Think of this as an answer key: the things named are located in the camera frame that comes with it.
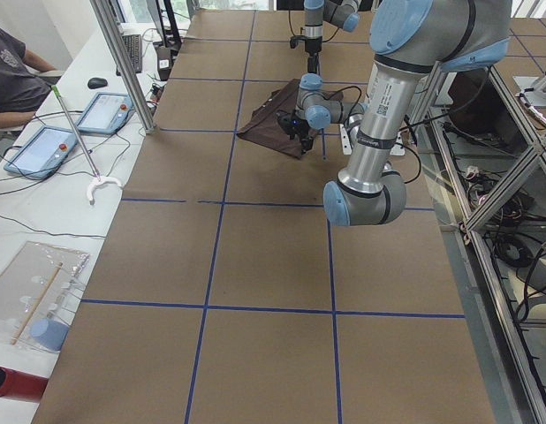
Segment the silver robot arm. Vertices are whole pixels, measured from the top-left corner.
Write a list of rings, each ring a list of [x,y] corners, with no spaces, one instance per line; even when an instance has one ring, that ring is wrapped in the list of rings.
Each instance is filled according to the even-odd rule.
[[[333,1],[306,0],[304,2],[303,34],[305,51],[308,53],[307,72],[318,73],[319,55],[322,51],[323,24],[328,23],[351,33],[359,23],[358,10],[360,1],[343,0],[340,4]]]
[[[401,214],[406,184],[388,158],[420,79],[436,64],[463,72],[499,62],[511,11],[509,1],[385,1],[370,27],[376,70],[367,102],[329,100],[319,75],[301,77],[297,116],[315,130],[342,124],[352,143],[348,164],[323,189],[331,224],[384,224]]]

